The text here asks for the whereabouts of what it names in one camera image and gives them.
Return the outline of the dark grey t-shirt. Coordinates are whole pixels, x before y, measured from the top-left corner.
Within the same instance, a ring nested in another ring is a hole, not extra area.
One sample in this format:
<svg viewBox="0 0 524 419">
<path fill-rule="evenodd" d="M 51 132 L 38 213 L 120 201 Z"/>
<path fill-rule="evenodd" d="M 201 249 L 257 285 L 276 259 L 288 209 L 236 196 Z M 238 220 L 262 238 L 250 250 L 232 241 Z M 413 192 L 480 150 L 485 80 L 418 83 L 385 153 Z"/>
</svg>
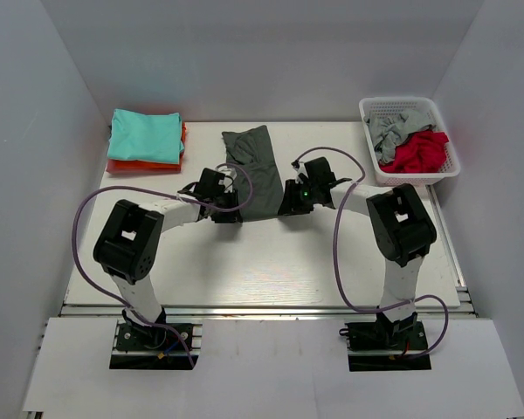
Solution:
<svg viewBox="0 0 524 419">
<path fill-rule="evenodd" d="M 252 199 L 240 210 L 244 222 L 278 215 L 284 195 L 266 125 L 244 132 L 222 132 L 226 162 L 241 166 L 252 181 Z"/>
</svg>

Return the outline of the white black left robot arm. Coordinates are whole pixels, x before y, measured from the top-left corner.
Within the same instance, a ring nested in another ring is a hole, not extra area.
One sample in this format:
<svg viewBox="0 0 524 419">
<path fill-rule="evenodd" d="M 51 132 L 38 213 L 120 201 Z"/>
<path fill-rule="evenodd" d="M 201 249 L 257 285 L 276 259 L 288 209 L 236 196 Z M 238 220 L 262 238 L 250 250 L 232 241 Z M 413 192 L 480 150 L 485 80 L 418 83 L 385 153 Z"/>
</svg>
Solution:
<svg viewBox="0 0 524 419">
<path fill-rule="evenodd" d="M 210 220 L 240 223 L 237 170 L 203 170 L 197 182 L 151 203 L 119 200 L 93 249 L 93 259 L 116 284 L 125 308 L 123 317 L 138 326 L 137 338 L 149 348 L 167 338 L 166 314 L 150 279 L 162 235 L 176 227 Z"/>
</svg>

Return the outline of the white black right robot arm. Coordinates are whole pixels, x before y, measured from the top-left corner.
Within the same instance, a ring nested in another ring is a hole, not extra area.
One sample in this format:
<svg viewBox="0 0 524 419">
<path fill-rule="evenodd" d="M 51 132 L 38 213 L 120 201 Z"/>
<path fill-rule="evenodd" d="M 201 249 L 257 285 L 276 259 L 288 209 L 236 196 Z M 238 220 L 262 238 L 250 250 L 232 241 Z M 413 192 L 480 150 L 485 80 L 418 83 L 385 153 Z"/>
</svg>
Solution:
<svg viewBox="0 0 524 419">
<path fill-rule="evenodd" d="M 334 276 L 343 302 L 357 313 L 373 313 L 380 322 L 378 340 L 399 347 L 417 321 L 417 279 L 436 228 L 416 189 L 410 184 L 395 188 L 363 185 L 358 180 L 337 178 L 324 157 L 292 163 L 296 177 L 286 181 L 279 216 L 300 216 L 316 205 L 336 211 L 332 258 Z M 385 262 L 383 295 L 379 305 L 366 309 L 353 305 L 341 283 L 339 235 L 344 212 L 367 216 L 374 240 Z"/>
</svg>

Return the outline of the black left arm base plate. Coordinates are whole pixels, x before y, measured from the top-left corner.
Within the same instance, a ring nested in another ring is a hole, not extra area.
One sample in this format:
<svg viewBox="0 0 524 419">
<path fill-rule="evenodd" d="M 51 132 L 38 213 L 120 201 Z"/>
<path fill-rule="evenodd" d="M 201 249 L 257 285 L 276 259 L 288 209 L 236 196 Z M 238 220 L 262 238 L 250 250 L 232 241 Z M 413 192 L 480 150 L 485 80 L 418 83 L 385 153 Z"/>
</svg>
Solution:
<svg viewBox="0 0 524 419">
<path fill-rule="evenodd" d="M 196 364 L 201 350 L 202 326 L 194 323 L 170 324 L 180 335 L 146 326 L 118 321 L 110 355 L 111 370 L 191 371 L 194 366 L 180 340 L 184 340 Z"/>
</svg>

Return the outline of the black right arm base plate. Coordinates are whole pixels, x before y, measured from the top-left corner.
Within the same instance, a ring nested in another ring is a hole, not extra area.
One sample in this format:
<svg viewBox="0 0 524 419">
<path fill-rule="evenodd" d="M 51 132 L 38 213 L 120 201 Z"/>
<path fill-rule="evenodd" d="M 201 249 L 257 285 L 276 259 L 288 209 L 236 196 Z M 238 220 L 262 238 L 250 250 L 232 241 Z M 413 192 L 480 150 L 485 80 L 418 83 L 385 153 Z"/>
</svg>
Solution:
<svg viewBox="0 0 524 419">
<path fill-rule="evenodd" d="M 350 372 L 431 370 L 430 356 L 417 356 L 429 345 L 416 312 L 396 322 L 385 313 L 377 313 L 374 322 L 346 323 L 339 335 L 346 340 Z"/>
</svg>

